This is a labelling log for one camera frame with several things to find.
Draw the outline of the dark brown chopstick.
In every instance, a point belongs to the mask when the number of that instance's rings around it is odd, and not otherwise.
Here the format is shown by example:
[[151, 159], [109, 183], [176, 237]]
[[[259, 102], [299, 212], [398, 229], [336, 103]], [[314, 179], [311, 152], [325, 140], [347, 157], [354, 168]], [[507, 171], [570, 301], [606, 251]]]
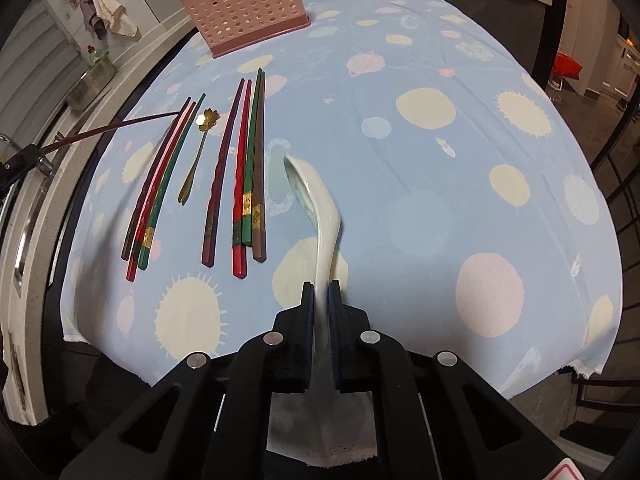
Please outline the dark brown chopstick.
[[87, 130], [84, 131], [82, 133], [77, 133], [74, 136], [68, 136], [65, 139], [56, 141], [54, 143], [48, 144], [46, 146], [43, 146], [42, 148], [40, 148], [39, 153], [41, 155], [47, 155], [51, 152], [57, 151], [60, 148], [64, 148], [64, 146], [70, 145], [70, 144], [74, 144], [77, 142], [80, 142], [82, 140], [86, 140], [89, 138], [92, 138], [93, 136], [100, 136], [103, 133], [106, 132], [110, 132], [110, 131], [115, 131], [119, 128], [125, 128], [125, 127], [129, 127], [129, 126], [133, 126], [133, 125], [137, 125], [137, 124], [141, 124], [142, 122], [150, 122], [151, 120], [157, 120], [157, 119], [162, 119], [162, 118], [174, 118], [177, 117], [179, 115], [179, 112], [168, 112], [168, 113], [162, 113], [162, 114], [154, 114], [154, 115], [149, 115], [149, 116], [142, 116], [142, 117], [137, 117], [137, 118], [132, 118], [129, 120], [125, 120], [124, 122], [119, 122], [118, 124], [113, 124], [113, 125], [107, 125], [107, 126], [103, 126], [103, 127], [99, 127], [99, 128], [94, 128], [91, 130]]

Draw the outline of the brown chopstick group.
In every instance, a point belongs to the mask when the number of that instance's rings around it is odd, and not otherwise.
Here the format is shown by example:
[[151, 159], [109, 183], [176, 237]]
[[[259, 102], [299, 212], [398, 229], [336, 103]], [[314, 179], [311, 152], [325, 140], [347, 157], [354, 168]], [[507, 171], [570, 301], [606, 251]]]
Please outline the brown chopstick group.
[[254, 174], [253, 174], [253, 259], [263, 263], [267, 259], [265, 220], [265, 178], [264, 178], [264, 113], [266, 95], [266, 73], [262, 72], [259, 85], [258, 109], [256, 117]]

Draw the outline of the red chopstick group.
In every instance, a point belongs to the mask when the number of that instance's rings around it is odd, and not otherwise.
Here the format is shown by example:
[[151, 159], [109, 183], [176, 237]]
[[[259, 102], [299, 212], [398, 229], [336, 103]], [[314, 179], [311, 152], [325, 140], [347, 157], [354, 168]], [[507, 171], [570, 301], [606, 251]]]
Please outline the red chopstick group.
[[152, 172], [151, 183], [144, 196], [142, 208], [134, 230], [134, 238], [127, 260], [127, 269], [125, 278], [128, 282], [133, 283], [136, 280], [137, 272], [141, 268], [142, 252], [145, 248], [151, 248], [152, 238], [152, 215], [156, 214], [160, 209], [162, 198], [160, 197], [160, 189], [169, 179], [169, 166], [174, 162], [178, 152], [178, 145], [183, 139], [183, 135], [188, 128], [188, 122], [195, 112], [198, 102], [191, 100], [184, 111], [180, 114], [176, 124], [172, 127], [166, 148], [160, 154], [160, 161], [155, 170]]
[[247, 144], [248, 123], [250, 122], [250, 94], [252, 81], [246, 83], [239, 130], [238, 146], [236, 147], [236, 167], [234, 184], [234, 203], [232, 211], [232, 273], [235, 278], [245, 278], [247, 274], [246, 250], [242, 243], [243, 218], [243, 188], [245, 151]]

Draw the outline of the white ceramic soup spoon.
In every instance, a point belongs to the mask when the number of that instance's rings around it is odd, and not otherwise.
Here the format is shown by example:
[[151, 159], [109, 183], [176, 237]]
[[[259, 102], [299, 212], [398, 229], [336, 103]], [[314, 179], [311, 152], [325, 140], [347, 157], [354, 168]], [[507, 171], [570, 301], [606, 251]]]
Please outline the white ceramic soup spoon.
[[328, 315], [328, 289], [336, 255], [338, 234], [341, 231], [341, 215], [334, 198], [318, 171], [306, 160], [286, 155], [284, 168], [288, 183], [300, 206], [317, 231], [317, 249], [314, 262], [314, 376], [312, 381], [320, 385], [327, 382], [332, 388], [331, 336]]

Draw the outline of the chrome kitchen faucet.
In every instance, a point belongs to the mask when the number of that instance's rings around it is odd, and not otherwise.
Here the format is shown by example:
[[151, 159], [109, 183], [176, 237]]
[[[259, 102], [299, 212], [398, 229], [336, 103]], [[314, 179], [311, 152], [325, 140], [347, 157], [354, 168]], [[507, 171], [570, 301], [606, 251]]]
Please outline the chrome kitchen faucet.
[[38, 146], [29, 144], [21, 148], [5, 134], [1, 135], [1, 142], [14, 149], [14, 155], [1, 164], [2, 185], [12, 185], [34, 169], [38, 169], [45, 177], [53, 174], [52, 162], [40, 153]]

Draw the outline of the steel colander bowl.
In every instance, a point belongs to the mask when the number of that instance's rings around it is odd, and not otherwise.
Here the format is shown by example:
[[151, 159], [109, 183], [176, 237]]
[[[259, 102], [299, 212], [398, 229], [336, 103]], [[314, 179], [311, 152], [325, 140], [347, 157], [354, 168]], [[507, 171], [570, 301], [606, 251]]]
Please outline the steel colander bowl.
[[75, 112], [85, 110], [116, 75], [117, 68], [109, 58], [94, 63], [66, 94], [65, 103]]

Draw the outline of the green dish soap bottle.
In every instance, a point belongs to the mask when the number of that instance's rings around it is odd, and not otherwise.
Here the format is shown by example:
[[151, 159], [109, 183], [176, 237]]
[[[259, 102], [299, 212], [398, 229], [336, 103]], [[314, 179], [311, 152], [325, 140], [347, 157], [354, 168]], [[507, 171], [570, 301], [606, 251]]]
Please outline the green dish soap bottle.
[[107, 50], [97, 49], [96, 47], [93, 47], [91, 44], [88, 45], [87, 51], [89, 55], [89, 61], [91, 64], [96, 64], [97, 62], [100, 62], [102, 58], [106, 58], [108, 55]]

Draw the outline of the purple hanging cloth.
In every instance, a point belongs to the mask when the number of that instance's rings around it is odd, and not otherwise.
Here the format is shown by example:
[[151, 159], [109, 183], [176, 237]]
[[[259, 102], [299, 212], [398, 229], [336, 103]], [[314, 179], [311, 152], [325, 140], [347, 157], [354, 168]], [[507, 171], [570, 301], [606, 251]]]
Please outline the purple hanging cloth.
[[107, 28], [103, 18], [100, 18], [92, 0], [82, 0], [80, 3], [85, 28], [99, 40], [107, 36]]

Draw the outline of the beige hanging towel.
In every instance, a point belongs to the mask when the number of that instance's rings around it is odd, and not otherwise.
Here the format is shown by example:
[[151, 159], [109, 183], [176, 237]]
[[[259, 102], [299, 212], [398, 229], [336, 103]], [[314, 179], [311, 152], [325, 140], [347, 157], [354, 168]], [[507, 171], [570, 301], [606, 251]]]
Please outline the beige hanging towel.
[[118, 0], [92, 1], [99, 17], [104, 19], [109, 32], [113, 35], [127, 38], [136, 38], [138, 36], [138, 26], [131, 21], [131, 18], [127, 14], [126, 6]]

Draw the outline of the blue patterned tablecloth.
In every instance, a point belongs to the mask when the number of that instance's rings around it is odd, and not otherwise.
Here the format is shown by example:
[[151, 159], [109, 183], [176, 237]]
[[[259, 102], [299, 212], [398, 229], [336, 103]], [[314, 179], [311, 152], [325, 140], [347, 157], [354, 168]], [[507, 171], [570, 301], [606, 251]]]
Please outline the blue patterned tablecloth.
[[456, 352], [505, 396], [563, 366], [604, 369], [622, 310], [613, 222], [574, 134], [508, 50], [442, 0], [304, 0], [311, 23], [213, 58], [193, 37], [137, 118], [201, 101], [228, 115], [241, 78], [266, 80], [267, 259], [232, 273], [234, 174], [215, 264], [201, 263], [224, 126], [186, 136], [150, 262], [120, 251], [167, 118], [118, 130], [75, 230], [60, 310], [146, 382], [188, 353], [221, 356], [268, 330], [314, 278], [317, 237], [283, 159], [310, 162], [342, 217], [334, 275], [377, 330], [422, 354]]

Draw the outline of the gold flower spoon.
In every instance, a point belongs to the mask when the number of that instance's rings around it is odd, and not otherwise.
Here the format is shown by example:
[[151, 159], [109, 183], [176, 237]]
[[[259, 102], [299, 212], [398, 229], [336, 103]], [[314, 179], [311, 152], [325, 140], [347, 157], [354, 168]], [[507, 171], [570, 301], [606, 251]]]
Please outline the gold flower spoon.
[[201, 131], [202, 135], [200, 144], [198, 144], [198, 151], [196, 152], [193, 164], [189, 172], [186, 174], [186, 178], [184, 179], [183, 185], [180, 188], [180, 192], [178, 194], [178, 203], [182, 206], [186, 204], [190, 197], [196, 170], [198, 169], [198, 163], [200, 162], [200, 159], [202, 157], [209, 130], [213, 128], [214, 125], [216, 125], [219, 119], [220, 114], [216, 110], [212, 110], [211, 108], [206, 108], [206, 110], [204, 110], [204, 112], [202, 114], [199, 114], [196, 118], [198, 130]]

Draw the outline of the pink perforated utensil holder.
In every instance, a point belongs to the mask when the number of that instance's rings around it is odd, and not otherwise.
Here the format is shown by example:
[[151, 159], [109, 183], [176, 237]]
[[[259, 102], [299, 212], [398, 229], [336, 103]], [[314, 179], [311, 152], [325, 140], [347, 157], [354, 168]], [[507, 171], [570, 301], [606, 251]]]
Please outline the pink perforated utensil holder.
[[303, 0], [181, 0], [213, 58], [310, 25]]

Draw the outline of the red bag on floor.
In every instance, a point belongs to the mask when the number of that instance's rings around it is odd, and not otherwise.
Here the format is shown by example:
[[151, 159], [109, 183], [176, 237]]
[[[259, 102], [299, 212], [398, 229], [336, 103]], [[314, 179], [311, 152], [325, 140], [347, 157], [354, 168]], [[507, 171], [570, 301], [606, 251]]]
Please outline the red bag on floor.
[[555, 55], [551, 71], [553, 77], [578, 80], [581, 72], [582, 64], [579, 64], [574, 58], [561, 51]]

